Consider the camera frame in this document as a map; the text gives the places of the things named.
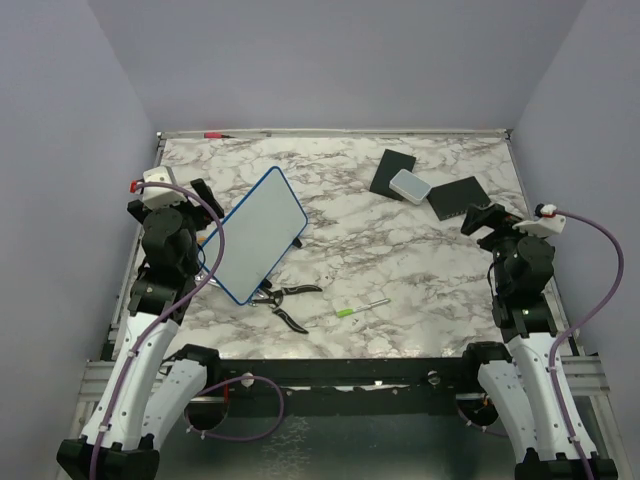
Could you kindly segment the white marker pen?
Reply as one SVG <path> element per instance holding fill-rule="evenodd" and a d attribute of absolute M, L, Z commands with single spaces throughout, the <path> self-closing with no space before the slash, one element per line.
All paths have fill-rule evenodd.
<path fill-rule="evenodd" d="M 374 308 L 389 304 L 390 302 L 391 302 L 391 299 L 389 299 L 389 298 L 385 298 L 385 299 L 382 299 L 382 300 L 377 300 L 375 302 L 371 302 L 369 304 L 362 305 L 362 306 L 359 306 L 357 308 L 354 308 L 353 309 L 353 313 L 355 314 L 355 313 L 371 310 L 371 309 L 374 309 Z"/>

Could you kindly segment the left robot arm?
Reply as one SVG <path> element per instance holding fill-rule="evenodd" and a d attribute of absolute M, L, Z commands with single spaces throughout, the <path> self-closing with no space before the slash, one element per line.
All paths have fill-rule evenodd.
<path fill-rule="evenodd" d="M 190 189 L 165 174 L 131 185 L 129 213 L 142 225 L 142 267 L 130 290 L 123 345 L 101 399 L 78 438 L 56 460 L 72 479 L 152 479 L 160 449 L 199 393 L 214 392 L 222 370 L 215 349 L 188 344 L 168 357 L 191 298 L 201 289 L 198 232 L 224 212 L 202 179 Z M 169 373 L 157 378 L 164 361 Z"/>

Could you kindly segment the blue framed whiteboard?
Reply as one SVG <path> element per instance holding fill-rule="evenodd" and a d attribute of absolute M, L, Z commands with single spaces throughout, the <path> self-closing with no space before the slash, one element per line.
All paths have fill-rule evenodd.
<path fill-rule="evenodd" d="M 284 172 L 273 166 L 222 220 L 225 245 L 217 231 L 204 242 L 205 270 L 215 268 L 216 283 L 245 305 L 308 223 Z"/>

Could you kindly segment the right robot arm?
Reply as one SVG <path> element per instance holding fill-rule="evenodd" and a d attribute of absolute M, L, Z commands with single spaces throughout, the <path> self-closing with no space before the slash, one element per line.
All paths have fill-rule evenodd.
<path fill-rule="evenodd" d="M 478 246 L 489 252 L 492 315 L 502 340 L 467 346 L 461 383 L 488 396 L 517 460 L 517 479 L 616 479 L 573 399 L 560 346 L 574 329 L 559 331 L 544 290 L 554 275 L 555 249 L 571 215 L 540 204 L 532 220 L 499 204 L 471 205 L 461 227 L 470 236 L 487 227 Z"/>

